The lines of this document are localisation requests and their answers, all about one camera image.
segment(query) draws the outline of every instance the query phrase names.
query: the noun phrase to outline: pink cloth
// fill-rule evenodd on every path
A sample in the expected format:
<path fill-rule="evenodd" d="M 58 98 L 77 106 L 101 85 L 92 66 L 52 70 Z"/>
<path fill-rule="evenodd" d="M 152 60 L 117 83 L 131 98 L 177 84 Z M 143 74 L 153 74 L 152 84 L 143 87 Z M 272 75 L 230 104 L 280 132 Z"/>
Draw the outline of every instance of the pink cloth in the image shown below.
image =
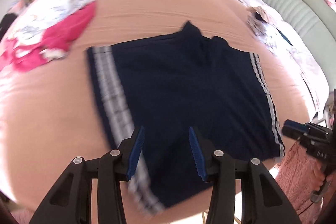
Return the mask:
<path fill-rule="evenodd" d="M 310 179 L 315 159 L 306 154 L 306 149 L 295 143 L 283 158 L 276 177 L 294 209 L 299 214 L 310 204 Z M 320 213 L 321 203 L 313 204 L 300 219 L 302 224 L 312 224 Z"/>
<path fill-rule="evenodd" d="M 96 3 L 92 2 L 83 9 L 68 16 L 61 22 L 46 29 L 41 42 L 33 45 L 16 46 L 17 39 L 4 41 L 5 51 L 0 56 L 0 71 L 7 65 L 13 64 L 14 69 L 21 72 L 32 70 L 49 61 L 41 55 L 44 49 L 59 49 L 68 52 L 71 42 L 76 40 L 85 30 L 88 23 L 95 15 Z M 19 50 L 29 51 L 28 54 L 17 57 Z"/>

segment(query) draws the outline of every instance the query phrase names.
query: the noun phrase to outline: pink bedsheet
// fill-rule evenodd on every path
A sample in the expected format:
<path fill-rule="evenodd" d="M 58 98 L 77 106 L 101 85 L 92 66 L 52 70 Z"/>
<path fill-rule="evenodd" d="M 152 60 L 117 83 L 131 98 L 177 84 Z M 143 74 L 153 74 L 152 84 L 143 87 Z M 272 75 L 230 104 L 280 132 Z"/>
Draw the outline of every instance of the pink bedsheet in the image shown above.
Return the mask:
<path fill-rule="evenodd" d="M 217 35 L 231 47 L 259 54 L 280 125 L 286 119 L 307 122 L 300 91 L 305 83 L 290 77 L 255 40 L 247 15 L 237 0 L 97 0 L 95 18 L 68 57 L 27 73 L 10 66 L 0 72 L 0 190 L 36 209 L 73 158 L 89 160 L 109 150 L 89 82 L 86 48 L 173 33 L 186 20 L 207 37 Z M 293 145 L 286 138 L 284 143 L 286 150 Z M 266 162 L 269 168 L 273 163 Z M 124 184 L 122 196 L 129 224 L 167 223 L 207 209 L 211 190 L 151 219 L 140 213 Z"/>

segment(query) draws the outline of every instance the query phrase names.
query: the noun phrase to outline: metal screw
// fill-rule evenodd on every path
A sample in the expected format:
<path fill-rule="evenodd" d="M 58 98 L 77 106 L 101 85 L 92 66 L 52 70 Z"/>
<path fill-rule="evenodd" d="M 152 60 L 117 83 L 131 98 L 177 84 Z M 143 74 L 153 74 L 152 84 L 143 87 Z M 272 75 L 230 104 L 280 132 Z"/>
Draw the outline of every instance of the metal screw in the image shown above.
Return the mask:
<path fill-rule="evenodd" d="M 81 157 L 77 157 L 73 159 L 73 163 L 74 164 L 80 164 L 83 161 L 83 159 Z"/>
<path fill-rule="evenodd" d="M 224 152 L 222 150 L 215 150 L 214 155 L 217 157 L 221 157 L 224 155 Z"/>
<path fill-rule="evenodd" d="M 120 155 L 120 151 L 118 149 L 114 149 L 110 152 L 111 156 L 119 156 Z"/>
<path fill-rule="evenodd" d="M 254 165 L 259 165 L 260 164 L 260 160 L 257 158 L 253 158 L 251 159 L 251 163 L 253 163 Z"/>

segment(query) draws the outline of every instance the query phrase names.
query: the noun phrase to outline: gray headboard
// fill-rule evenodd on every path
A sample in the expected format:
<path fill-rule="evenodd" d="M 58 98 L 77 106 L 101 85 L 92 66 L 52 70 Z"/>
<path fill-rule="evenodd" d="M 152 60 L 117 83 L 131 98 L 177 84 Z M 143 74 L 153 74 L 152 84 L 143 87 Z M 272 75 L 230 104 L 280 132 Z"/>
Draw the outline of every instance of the gray headboard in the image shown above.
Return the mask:
<path fill-rule="evenodd" d="M 330 90 L 336 88 L 336 12 L 324 0 L 263 0 L 300 35 L 322 68 Z"/>

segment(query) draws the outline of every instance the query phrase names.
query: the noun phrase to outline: white side stripe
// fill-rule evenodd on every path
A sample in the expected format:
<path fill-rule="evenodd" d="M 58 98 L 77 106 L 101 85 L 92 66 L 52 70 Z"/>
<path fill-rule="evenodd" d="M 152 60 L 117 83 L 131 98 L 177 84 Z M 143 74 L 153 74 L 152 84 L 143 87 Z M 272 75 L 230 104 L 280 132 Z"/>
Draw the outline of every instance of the white side stripe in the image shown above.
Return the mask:
<path fill-rule="evenodd" d="M 272 131 L 273 131 L 273 135 L 274 135 L 274 139 L 276 144 L 278 144 L 280 146 L 280 157 L 284 157 L 284 146 L 283 144 L 281 144 L 279 142 L 279 138 L 278 138 L 278 134 L 281 137 L 281 131 L 280 131 L 280 125 L 278 122 L 278 119 L 276 119 L 276 113 L 275 113 L 275 105 L 273 104 L 273 100 L 271 97 L 271 94 L 269 92 L 269 89 L 267 87 L 265 78 L 264 78 L 264 74 L 263 71 L 261 69 L 260 66 L 260 60 L 259 60 L 259 56 L 257 54 L 254 54 L 253 52 L 250 52 L 250 58 L 251 58 L 251 63 L 252 63 L 252 67 L 253 70 L 255 72 L 255 75 L 259 81 L 259 83 L 261 84 L 266 97 L 267 97 L 267 101 L 268 101 L 268 105 L 269 105 L 269 111 L 271 114 L 271 119 L 272 119 Z"/>
<path fill-rule="evenodd" d="M 115 144 L 119 146 L 122 140 L 132 135 L 134 123 L 110 47 L 94 47 L 93 51 L 104 109 L 109 119 Z M 139 203 L 143 203 L 140 206 L 148 213 L 155 214 L 164 210 L 164 205 L 150 190 L 150 178 L 142 153 L 135 176 L 131 178 L 128 189 L 135 195 Z"/>

